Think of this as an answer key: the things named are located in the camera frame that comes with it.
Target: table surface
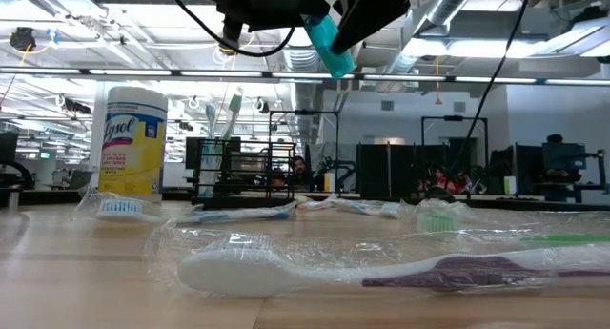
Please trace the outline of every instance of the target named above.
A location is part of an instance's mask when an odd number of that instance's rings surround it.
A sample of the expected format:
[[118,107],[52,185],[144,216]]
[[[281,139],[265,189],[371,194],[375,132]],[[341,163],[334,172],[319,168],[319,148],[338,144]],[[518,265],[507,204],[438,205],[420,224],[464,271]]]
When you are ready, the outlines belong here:
[[[150,228],[69,222],[72,209],[0,213],[0,327],[572,329],[610,321],[610,289],[603,288],[495,296],[336,288],[267,299],[195,298],[147,276],[140,253]],[[398,221],[333,210],[224,225],[305,237],[401,233]]]

